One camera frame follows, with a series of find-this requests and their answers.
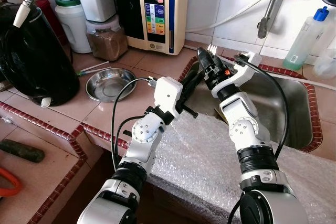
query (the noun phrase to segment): orange object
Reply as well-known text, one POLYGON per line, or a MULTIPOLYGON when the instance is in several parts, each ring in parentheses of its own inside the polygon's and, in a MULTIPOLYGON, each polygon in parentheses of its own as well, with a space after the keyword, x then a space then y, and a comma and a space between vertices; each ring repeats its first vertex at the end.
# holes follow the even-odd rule
POLYGON ((8 179, 13 185, 14 188, 0 188, 0 197, 9 197, 18 194, 22 189, 21 182, 9 171, 0 167, 0 176, 8 179))

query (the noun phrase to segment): metal pipe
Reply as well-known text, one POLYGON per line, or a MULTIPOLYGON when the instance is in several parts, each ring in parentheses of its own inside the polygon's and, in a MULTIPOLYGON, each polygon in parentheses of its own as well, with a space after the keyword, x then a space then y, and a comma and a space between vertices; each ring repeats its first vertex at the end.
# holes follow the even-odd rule
POLYGON ((271 15, 275 2, 276 0, 269 1, 265 15, 261 19, 261 21, 258 23, 258 38, 259 39, 263 39, 267 35, 267 21, 269 20, 269 17, 271 15))

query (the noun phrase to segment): black electric kettle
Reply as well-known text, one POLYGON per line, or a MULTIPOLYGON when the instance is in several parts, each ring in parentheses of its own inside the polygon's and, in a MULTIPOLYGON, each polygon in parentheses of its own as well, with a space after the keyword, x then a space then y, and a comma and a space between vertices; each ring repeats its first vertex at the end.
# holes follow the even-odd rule
POLYGON ((18 8, 0 3, 0 71, 36 104, 61 105, 78 92, 78 77, 41 9, 32 5, 16 28, 18 8))

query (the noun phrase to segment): black wire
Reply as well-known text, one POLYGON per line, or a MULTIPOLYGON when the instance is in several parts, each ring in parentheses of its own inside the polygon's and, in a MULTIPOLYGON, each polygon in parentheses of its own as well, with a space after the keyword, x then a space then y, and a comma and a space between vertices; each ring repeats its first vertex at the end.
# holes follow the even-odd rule
POLYGON ((132 116, 130 118, 127 118, 126 120, 124 120, 120 125, 119 125, 119 128, 118 128, 118 131, 117 131, 117 135, 115 136, 115 139, 116 139, 116 145, 114 146, 114 152, 116 153, 116 159, 117 159, 117 167, 118 167, 118 164, 119 164, 119 155, 118 155, 118 138, 119 138, 119 133, 121 131, 121 128, 124 126, 124 124, 126 124, 127 122, 131 121, 131 120, 135 120, 135 119, 140 119, 140 118, 143 118, 144 115, 139 115, 139 116, 132 116))
POLYGON ((242 199, 243 195, 244 195, 244 192, 241 193, 240 199, 237 201, 237 203, 232 208, 232 210, 230 212, 230 215, 229 215, 229 218, 227 219, 227 224, 231 224, 231 222, 233 220, 233 217, 234 217, 234 215, 235 215, 235 213, 236 213, 236 211, 237 211, 237 209, 238 209, 238 207, 240 205, 240 200, 242 199))
POLYGON ((119 97, 121 96, 121 94, 126 90, 126 88, 131 85, 132 83, 135 83, 137 81, 149 81, 148 78, 136 78, 132 81, 130 81, 129 83, 126 84, 125 87, 123 87, 123 89, 119 92, 119 94, 117 95, 117 98, 115 99, 114 102, 114 106, 113 106, 113 112, 112 112, 112 125, 111 125, 111 152, 112 152, 112 159, 113 159, 113 166, 114 166, 114 170, 117 170, 118 168, 118 163, 117 163, 117 159, 116 156, 118 155, 117 153, 114 152, 114 143, 113 143, 113 134, 114 134, 114 116, 115 116, 115 108, 117 107, 117 102, 119 100, 119 97))
POLYGON ((279 85, 279 83, 272 77, 270 76, 268 73, 266 73, 265 71, 261 70, 260 68, 258 68, 257 66, 253 65, 252 63, 248 62, 247 60, 241 58, 240 56, 236 56, 235 57, 237 61, 240 61, 244 64, 246 64, 247 66, 249 66, 250 68, 252 68, 253 70, 255 70, 256 72, 258 72, 259 74, 261 74, 262 76, 264 76, 265 78, 267 78, 269 81, 271 81, 279 90, 283 104, 285 106, 285 125, 283 128, 283 135, 282 138, 279 142, 279 146, 277 148, 277 150, 275 151, 275 159, 277 159, 279 157, 279 154, 282 150, 282 147, 286 141, 287 135, 288 135, 288 126, 289 126, 289 110, 288 110, 288 103, 287 103, 287 99, 286 96, 284 94, 284 91, 282 90, 281 86, 279 85))

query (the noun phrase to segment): sink basin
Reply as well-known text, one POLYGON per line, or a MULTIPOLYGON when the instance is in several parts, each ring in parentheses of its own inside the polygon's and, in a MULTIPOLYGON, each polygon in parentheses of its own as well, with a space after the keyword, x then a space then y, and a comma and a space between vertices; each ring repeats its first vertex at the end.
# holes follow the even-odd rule
MULTIPOLYGON (((198 62, 192 69, 198 70, 198 62)), ((285 145, 296 149, 308 146, 313 139, 308 91, 306 87, 292 80, 275 78, 282 87, 289 105, 289 135, 285 145)), ((241 87, 253 101, 258 109, 261 123, 269 130, 271 140, 279 142, 284 131, 285 114, 284 105, 276 87, 263 76, 255 73, 251 80, 241 87)), ((213 98, 211 92, 202 81, 186 103, 196 112, 217 115, 219 99, 213 98)))

